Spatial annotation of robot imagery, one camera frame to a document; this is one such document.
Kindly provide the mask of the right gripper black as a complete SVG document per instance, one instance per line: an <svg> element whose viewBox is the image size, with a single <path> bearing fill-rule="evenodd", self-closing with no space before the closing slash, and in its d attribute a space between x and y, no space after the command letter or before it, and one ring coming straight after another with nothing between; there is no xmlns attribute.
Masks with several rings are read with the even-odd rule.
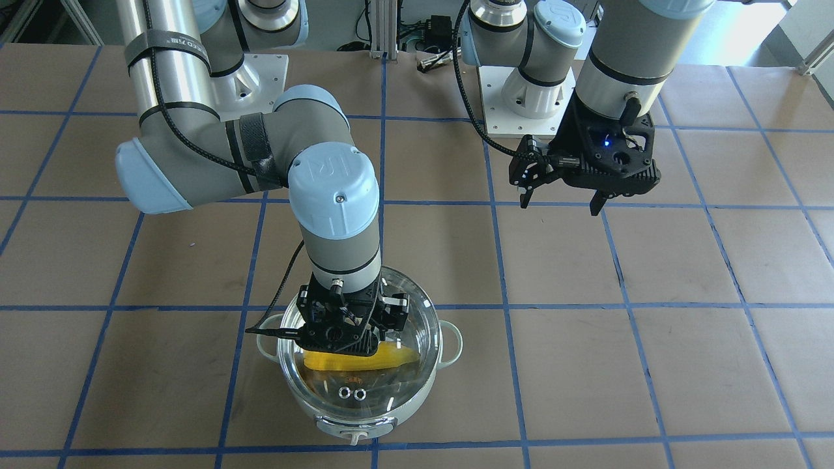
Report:
<svg viewBox="0 0 834 469"><path fill-rule="evenodd" d="M296 344L304 350L372 356L387 332L402 332L409 314L404 292L383 293L382 278L356 292L311 278L300 288L296 306L304 319Z"/></svg>

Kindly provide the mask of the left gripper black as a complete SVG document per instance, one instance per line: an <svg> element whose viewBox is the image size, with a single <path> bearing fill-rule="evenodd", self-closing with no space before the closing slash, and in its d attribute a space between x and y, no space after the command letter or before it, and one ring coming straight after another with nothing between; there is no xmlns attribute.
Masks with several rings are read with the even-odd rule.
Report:
<svg viewBox="0 0 834 469"><path fill-rule="evenodd" d="M644 195L658 185L652 118L643 112L640 98L626 98L624 104L620 116L609 118L572 98L548 145L523 137L518 146L523 157L510 162L510 184L519 188L522 210L535 189L557 179L596 191L589 204L592 216L599 216L608 196Z"/></svg>

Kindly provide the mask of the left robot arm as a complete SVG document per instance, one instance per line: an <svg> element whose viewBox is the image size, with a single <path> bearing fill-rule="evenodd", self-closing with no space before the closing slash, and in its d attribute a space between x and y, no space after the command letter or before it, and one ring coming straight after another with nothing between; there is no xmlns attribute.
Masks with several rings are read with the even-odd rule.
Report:
<svg viewBox="0 0 834 469"><path fill-rule="evenodd" d="M644 195L661 179L653 157L655 125L650 109L712 1L604 1L603 17L571 97L557 91L567 78L586 30L582 13L565 1L465 1L453 41L464 62L508 66L502 101L516 115L547 119L565 115L550 143L530 134L510 150L508 181L529 205L535 189L559 179L594 191L590 213L607 200Z"/></svg>

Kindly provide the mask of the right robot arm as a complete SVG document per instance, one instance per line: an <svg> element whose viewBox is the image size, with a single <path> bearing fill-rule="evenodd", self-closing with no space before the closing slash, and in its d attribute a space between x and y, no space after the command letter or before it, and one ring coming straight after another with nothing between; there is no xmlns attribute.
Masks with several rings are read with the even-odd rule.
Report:
<svg viewBox="0 0 834 469"><path fill-rule="evenodd" d="M404 294L384 296L379 185L351 125L326 90L265 85L274 57L253 70L250 48L304 41L302 1L119 1L125 61L141 136L117 148L117 175L146 214L191 210L286 188L313 273L297 329L251 334L304 350L373 356L407 320Z"/></svg>

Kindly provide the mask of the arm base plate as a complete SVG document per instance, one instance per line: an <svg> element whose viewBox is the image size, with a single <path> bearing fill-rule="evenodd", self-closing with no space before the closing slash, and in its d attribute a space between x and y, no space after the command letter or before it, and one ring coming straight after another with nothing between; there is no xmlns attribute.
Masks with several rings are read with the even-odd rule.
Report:
<svg viewBox="0 0 834 469"><path fill-rule="evenodd" d="M283 93L288 66L286 54L245 53L234 71L211 78L212 107L220 120L271 112Z"/></svg>
<svg viewBox="0 0 834 469"><path fill-rule="evenodd" d="M489 137L553 139L575 88L572 69L554 87L527 82L509 66L481 66L479 80Z"/></svg>

